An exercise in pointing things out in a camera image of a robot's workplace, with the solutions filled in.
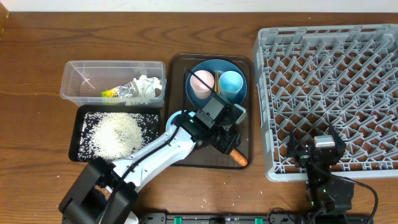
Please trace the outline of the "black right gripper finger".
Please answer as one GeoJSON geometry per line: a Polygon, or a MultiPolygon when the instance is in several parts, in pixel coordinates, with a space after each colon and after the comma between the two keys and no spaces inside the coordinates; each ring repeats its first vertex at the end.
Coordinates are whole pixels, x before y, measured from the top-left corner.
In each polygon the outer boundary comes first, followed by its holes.
{"type": "Polygon", "coordinates": [[[342,140],[331,123],[329,124],[328,134],[332,136],[337,152],[345,152],[346,143],[342,140]]]}
{"type": "Polygon", "coordinates": [[[293,132],[290,132],[289,134],[289,141],[287,144],[287,155],[289,157],[295,157],[296,155],[295,137],[293,132]]]}

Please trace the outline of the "light blue bowl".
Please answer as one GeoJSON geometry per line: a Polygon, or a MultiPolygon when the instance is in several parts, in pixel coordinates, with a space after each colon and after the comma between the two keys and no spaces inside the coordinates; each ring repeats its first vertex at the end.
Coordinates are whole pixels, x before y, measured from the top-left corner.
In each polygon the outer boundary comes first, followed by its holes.
{"type": "MultiPolygon", "coordinates": [[[[182,112],[181,111],[177,111],[177,112],[175,112],[174,114],[172,114],[170,117],[169,117],[169,119],[167,120],[167,122],[166,122],[166,126],[165,126],[165,130],[168,132],[169,131],[169,128],[171,127],[171,125],[178,125],[179,124],[179,121],[180,121],[180,115],[182,114],[182,112]]],[[[181,120],[181,123],[183,124],[183,123],[186,123],[188,120],[189,120],[189,118],[188,118],[188,116],[190,116],[191,118],[193,118],[194,117],[194,115],[195,115],[195,112],[194,111],[187,111],[187,110],[185,110],[184,111],[184,117],[182,118],[182,120],[181,120]]]]}

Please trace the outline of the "pink cup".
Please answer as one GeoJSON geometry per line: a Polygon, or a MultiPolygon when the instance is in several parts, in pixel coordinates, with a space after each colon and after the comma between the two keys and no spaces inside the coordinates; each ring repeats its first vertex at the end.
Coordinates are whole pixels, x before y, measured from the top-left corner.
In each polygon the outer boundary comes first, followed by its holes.
{"type": "Polygon", "coordinates": [[[190,86],[193,89],[195,96],[201,100],[208,98],[211,95],[211,89],[214,87],[215,78],[206,70],[198,70],[191,76],[190,86]]]}

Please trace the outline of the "orange carrot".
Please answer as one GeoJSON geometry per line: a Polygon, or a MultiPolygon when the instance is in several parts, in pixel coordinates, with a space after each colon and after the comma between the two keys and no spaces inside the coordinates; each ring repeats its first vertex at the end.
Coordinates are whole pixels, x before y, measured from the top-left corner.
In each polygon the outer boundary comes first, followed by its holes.
{"type": "Polygon", "coordinates": [[[229,154],[240,166],[245,167],[248,160],[237,150],[233,149],[229,154]]]}

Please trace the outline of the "light blue cup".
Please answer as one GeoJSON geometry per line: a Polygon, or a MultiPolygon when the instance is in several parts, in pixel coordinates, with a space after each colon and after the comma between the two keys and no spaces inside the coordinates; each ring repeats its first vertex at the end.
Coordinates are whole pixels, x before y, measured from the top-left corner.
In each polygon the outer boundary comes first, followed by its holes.
{"type": "Polygon", "coordinates": [[[235,71],[224,72],[219,81],[221,94],[229,100],[237,97],[244,84],[241,74],[235,71]]]}

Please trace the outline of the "white tissue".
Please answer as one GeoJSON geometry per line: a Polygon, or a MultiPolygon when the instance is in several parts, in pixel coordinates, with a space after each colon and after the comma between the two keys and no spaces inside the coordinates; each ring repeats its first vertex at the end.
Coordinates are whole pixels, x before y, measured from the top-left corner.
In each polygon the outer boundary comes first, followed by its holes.
{"type": "Polygon", "coordinates": [[[141,75],[125,85],[124,97],[132,100],[135,105],[148,104],[150,100],[162,94],[162,82],[157,77],[141,75]]]}

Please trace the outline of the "white rice heap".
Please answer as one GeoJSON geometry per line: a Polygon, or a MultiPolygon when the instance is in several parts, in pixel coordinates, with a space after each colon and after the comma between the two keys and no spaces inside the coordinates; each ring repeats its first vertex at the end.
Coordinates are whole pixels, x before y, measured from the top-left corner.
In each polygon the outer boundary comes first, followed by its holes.
{"type": "Polygon", "coordinates": [[[83,117],[76,157],[111,162],[127,157],[159,137],[158,114],[88,112],[83,117]]]}

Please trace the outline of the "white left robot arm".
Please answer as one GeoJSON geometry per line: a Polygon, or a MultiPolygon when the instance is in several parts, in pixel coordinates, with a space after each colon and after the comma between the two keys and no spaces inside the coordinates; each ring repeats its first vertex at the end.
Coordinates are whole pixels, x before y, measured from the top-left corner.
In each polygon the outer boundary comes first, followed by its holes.
{"type": "Polygon", "coordinates": [[[213,146],[230,154],[241,142],[236,126],[246,110],[215,93],[193,116],[181,110],[169,128],[134,154],[107,163],[89,162],[58,209],[63,223],[138,223],[133,213],[139,191],[192,151],[213,146]]]}

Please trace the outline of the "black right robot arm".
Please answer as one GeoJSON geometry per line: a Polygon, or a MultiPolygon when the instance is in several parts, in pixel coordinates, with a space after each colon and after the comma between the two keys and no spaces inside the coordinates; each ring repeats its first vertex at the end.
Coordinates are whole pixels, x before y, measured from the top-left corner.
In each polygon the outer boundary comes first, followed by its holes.
{"type": "Polygon", "coordinates": [[[295,159],[295,167],[307,173],[307,199],[312,208],[296,218],[295,223],[348,223],[346,212],[352,209],[354,183],[333,177],[331,166],[343,157],[346,143],[332,124],[328,134],[316,136],[313,144],[298,150],[293,133],[289,134],[288,156],[295,159]]]}

